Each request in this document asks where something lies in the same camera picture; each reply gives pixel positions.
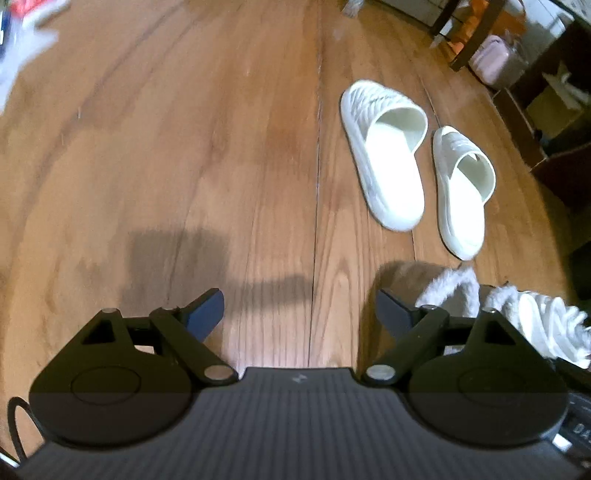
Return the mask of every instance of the wooden floor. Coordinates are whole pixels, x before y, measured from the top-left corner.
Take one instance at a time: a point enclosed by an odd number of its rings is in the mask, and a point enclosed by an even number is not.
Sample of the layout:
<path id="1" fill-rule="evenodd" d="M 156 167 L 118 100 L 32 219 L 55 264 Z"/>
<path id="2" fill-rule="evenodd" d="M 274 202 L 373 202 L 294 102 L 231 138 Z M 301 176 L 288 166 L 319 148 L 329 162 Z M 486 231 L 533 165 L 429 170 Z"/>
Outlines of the wooden floor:
<path id="1" fill-rule="evenodd" d="M 459 263 L 437 230 L 440 125 L 496 168 L 481 283 L 569 295 L 564 212 L 486 89 L 401 14 L 370 3 L 351 20 L 339 7 L 74 0 L 51 23 L 59 43 L 25 69 L 0 118 L 2 408 L 100 308 L 147 314 L 209 287 L 227 312 L 207 343 L 240 371 L 357 366 L 379 336 L 367 303 L 378 272 Z M 380 227 L 359 187 L 339 98 L 361 78 L 429 117 L 417 152 L 426 211 L 412 233 Z"/>

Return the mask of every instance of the black cable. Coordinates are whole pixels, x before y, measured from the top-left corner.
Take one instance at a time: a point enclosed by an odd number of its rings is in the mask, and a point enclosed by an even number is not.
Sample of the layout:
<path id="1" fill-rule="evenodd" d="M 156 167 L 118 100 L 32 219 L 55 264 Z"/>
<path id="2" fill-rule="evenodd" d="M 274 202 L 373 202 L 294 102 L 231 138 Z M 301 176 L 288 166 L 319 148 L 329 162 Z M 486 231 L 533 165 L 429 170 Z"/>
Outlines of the black cable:
<path id="1" fill-rule="evenodd" d="M 41 436 L 43 436 L 43 434 L 41 432 L 41 427 L 39 425 L 38 420 L 35 418 L 35 415 L 33 415 L 33 412 L 31 411 L 31 406 L 21 397 L 12 397 L 8 401 L 7 408 L 8 432 L 10 433 L 10 439 L 12 440 L 12 444 L 14 445 L 14 449 L 17 453 L 18 458 L 20 459 L 20 463 L 23 463 L 25 460 L 27 460 L 27 454 L 25 453 L 25 449 L 22 447 L 21 438 L 18 434 L 17 407 L 21 407 L 26 412 L 26 414 L 29 415 L 29 418 L 35 424 L 35 427 L 37 427 L 37 430 L 39 430 Z"/>

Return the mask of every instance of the white slide sandal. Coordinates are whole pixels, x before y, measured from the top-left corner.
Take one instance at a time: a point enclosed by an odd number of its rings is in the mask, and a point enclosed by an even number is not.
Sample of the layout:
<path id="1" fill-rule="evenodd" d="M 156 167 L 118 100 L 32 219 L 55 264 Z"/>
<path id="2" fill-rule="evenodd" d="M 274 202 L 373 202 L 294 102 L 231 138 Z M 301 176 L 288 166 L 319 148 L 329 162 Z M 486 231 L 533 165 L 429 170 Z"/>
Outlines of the white slide sandal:
<path id="1" fill-rule="evenodd" d="M 453 127 L 433 137 L 437 173 L 437 218 L 446 247 L 461 260 L 471 260 L 484 243 L 484 204 L 495 191 L 491 161 Z"/>
<path id="2" fill-rule="evenodd" d="M 412 230 L 425 209 L 414 153 L 427 134 L 427 115 L 370 80 L 345 90 L 340 114 L 369 210 L 390 230 Z"/>

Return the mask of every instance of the ribbed black surface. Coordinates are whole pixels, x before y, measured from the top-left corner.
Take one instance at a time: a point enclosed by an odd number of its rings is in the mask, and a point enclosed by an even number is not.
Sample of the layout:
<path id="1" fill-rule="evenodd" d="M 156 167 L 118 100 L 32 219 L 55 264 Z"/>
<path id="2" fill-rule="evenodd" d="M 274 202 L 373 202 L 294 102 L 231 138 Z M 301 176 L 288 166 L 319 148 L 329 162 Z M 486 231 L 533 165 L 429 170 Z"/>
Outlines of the ribbed black surface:
<path id="1" fill-rule="evenodd" d="M 409 416 L 396 393 L 348 369 L 250 368 L 203 391 L 181 423 L 143 444 L 83 452 L 49 443 L 23 479 L 573 479 L 552 445 L 471 449 Z"/>

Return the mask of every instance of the chair leg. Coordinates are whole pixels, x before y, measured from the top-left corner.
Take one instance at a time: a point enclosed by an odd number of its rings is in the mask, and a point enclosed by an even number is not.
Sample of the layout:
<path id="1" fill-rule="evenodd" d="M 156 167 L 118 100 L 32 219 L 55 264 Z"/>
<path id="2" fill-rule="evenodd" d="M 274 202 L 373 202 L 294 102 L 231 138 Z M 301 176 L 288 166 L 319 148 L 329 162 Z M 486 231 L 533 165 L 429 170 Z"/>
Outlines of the chair leg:
<path id="1" fill-rule="evenodd" d="M 503 8 L 505 8 L 506 2 L 507 0 L 490 1 L 484 12 L 484 15 L 482 15 L 480 23 L 470 37 L 470 40 L 468 40 L 462 51 L 457 54 L 456 58 L 454 58 L 450 63 L 450 67 L 454 72 L 457 72 L 468 64 L 468 61 L 472 58 L 472 56 L 476 53 L 476 50 L 478 50 L 478 47 L 482 45 L 482 42 L 484 42 L 485 38 L 488 36 L 488 32 L 491 31 L 496 19 L 499 18 Z"/>
<path id="2" fill-rule="evenodd" d="M 442 12 L 439 14 L 433 26 L 429 29 L 429 33 L 435 37 L 439 35 L 439 32 L 447 21 L 452 17 L 453 13 L 455 12 L 457 6 L 460 4 L 460 0 L 450 0 L 446 6 L 443 8 Z"/>

